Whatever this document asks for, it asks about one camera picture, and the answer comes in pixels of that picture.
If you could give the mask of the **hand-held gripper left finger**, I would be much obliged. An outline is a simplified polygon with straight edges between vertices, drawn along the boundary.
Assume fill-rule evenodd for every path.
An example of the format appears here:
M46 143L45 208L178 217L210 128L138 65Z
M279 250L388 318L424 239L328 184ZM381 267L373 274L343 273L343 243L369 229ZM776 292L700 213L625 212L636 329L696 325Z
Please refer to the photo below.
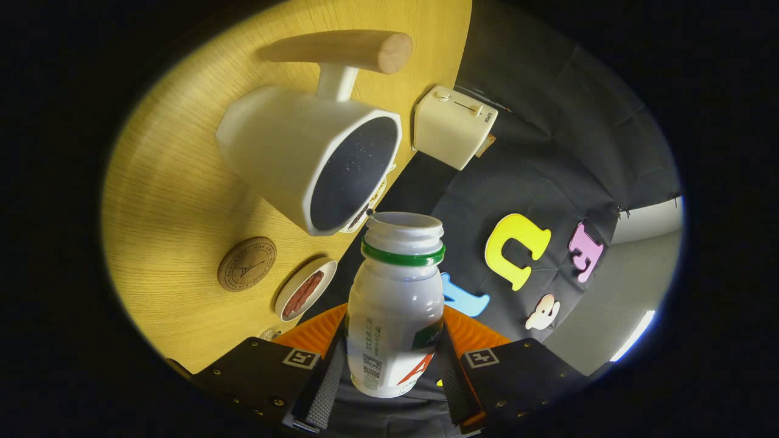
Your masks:
M272 341L250 336L192 375L200 390L242 415L296 434L327 429L347 361L347 305Z

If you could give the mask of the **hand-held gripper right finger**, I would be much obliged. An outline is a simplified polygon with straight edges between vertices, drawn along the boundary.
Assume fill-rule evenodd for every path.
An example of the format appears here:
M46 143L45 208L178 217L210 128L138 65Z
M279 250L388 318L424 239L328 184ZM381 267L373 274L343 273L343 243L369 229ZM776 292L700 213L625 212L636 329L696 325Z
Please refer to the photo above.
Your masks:
M538 340L511 341L450 306L437 355L450 418L465 434L518 426L588 383Z

